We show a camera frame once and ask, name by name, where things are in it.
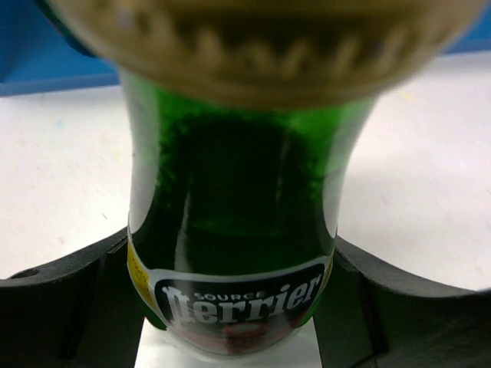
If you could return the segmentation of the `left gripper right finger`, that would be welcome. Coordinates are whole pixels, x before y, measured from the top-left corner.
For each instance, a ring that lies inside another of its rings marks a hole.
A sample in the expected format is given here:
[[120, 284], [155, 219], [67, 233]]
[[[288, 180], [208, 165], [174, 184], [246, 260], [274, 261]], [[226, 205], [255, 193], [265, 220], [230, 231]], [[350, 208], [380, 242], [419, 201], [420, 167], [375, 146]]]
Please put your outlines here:
[[338, 238], [314, 315], [324, 367], [488, 367], [490, 292], [403, 271]]

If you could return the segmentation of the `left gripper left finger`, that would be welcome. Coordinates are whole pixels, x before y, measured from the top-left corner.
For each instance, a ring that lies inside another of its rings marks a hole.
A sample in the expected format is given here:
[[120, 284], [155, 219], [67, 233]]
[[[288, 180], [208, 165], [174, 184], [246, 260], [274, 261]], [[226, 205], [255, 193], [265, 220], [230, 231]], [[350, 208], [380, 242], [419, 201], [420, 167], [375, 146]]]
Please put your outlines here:
[[1, 281], [3, 367], [133, 367], [142, 327], [125, 229]]

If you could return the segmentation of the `green Perrier bottle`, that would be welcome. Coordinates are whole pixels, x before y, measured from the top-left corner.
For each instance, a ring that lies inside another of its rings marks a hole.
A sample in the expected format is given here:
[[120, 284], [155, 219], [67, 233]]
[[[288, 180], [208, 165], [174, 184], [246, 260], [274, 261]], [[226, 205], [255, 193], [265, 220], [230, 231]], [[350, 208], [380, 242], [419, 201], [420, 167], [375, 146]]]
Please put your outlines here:
[[309, 321], [379, 94], [484, 1], [52, 1], [113, 61], [130, 117], [127, 267], [147, 319], [211, 360]]

